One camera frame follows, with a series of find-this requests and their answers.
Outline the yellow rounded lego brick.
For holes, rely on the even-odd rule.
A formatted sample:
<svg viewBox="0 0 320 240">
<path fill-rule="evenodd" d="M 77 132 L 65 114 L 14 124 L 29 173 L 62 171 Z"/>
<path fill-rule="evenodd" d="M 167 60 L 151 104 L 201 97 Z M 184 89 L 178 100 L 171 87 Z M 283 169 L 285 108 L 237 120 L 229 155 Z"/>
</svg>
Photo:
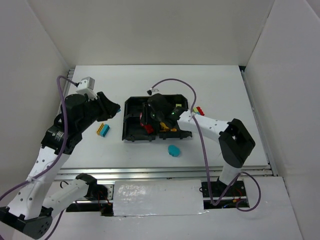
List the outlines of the yellow rounded lego brick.
<svg viewBox="0 0 320 240">
<path fill-rule="evenodd" d="M 167 132 L 167 131 L 170 131 L 170 129 L 166 126 L 164 122 L 160 122 L 160 131 Z"/>
</svg>

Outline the yellow striped lego piece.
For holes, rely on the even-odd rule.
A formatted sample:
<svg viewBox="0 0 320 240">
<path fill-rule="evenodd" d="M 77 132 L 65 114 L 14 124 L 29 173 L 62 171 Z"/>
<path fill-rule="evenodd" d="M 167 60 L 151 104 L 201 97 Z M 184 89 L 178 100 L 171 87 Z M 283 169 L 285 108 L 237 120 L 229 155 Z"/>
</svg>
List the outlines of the yellow striped lego piece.
<svg viewBox="0 0 320 240">
<path fill-rule="evenodd" d="M 97 133 L 98 136 L 100 135 L 100 133 L 101 133 L 102 129 L 104 128 L 104 126 L 105 126 L 104 123 L 101 123 L 101 124 L 100 124 L 99 128 L 98 128 L 97 131 L 96 131 L 96 133 Z"/>
</svg>

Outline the red teal green lego stack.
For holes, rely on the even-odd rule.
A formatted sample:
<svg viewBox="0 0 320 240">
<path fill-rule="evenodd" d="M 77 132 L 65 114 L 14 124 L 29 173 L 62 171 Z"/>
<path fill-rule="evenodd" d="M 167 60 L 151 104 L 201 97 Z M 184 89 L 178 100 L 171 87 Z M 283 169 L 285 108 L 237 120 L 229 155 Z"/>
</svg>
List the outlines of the red teal green lego stack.
<svg viewBox="0 0 320 240">
<path fill-rule="evenodd" d="M 204 114 L 204 112 L 203 112 L 203 110 L 201 109 L 200 106 L 196 106 L 192 110 L 193 110 L 193 112 L 195 114 L 198 114 L 198 115 L 201 115 L 201 116 L 205 116 L 205 114 Z"/>
</svg>

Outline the teal rounded lego brick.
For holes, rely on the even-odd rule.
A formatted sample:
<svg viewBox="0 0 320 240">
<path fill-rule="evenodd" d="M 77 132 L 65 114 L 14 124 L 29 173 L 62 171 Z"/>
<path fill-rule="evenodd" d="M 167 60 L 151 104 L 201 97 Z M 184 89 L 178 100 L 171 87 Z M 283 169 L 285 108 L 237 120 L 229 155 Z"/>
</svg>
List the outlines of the teal rounded lego brick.
<svg viewBox="0 0 320 240">
<path fill-rule="evenodd" d="M 173 145 L 173 144 L 168 146 L 167 152 L 170 156 L 175 157 L 175 158 L 179 157 L 181 154 L 180 148 Z"/>
</svg>

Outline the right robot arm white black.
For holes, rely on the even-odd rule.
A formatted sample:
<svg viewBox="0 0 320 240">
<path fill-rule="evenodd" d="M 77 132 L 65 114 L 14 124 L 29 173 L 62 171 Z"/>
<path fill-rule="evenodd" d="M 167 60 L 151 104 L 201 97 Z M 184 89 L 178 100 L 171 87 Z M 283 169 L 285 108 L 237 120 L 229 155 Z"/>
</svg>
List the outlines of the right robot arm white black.
<svg viewBox="0 0 320 240">
<path fill-rule="evenodd" d="M 150 92 L 147 100 L 151 107 L 151 117 L 166 127 L 198 133 L 201 144 L 204 137 L 219 144 L 224 164 L 217 180 L 219 190 L 224 191 L 232 180 L 240 174 L 242 167 L 255 148 L 256 143 L 241 120 L 222 121 L 209 118 L 181 106 L 174 107 L 164 95 Z"/>
</svg>

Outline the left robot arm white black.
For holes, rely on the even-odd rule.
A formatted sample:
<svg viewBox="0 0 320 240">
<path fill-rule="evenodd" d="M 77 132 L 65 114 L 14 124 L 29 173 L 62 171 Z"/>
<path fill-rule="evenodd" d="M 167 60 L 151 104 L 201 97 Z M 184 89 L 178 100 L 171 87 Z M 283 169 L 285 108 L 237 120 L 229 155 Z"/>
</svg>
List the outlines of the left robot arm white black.
<svg viewBox="0 0 320 240">
<path fill-rule="evenodd" d="M 61 113 L 46 131 L 29 176 L 16 186 L 19 191 L 14 199 L 1 207 L 0 221 L 38 240 L 49 230 L 53 219 L 74 201 L 97 199 L 101 190 L 106 191 L 96 178 L 81 173 L 59 192 L 47 195 L 59 170 L 83 139 L 83 132 L 94 122 L 112 119 L 120 108 L 101 91 L 94 99 L 78 93 L 63 97 Z"/>
</svg>

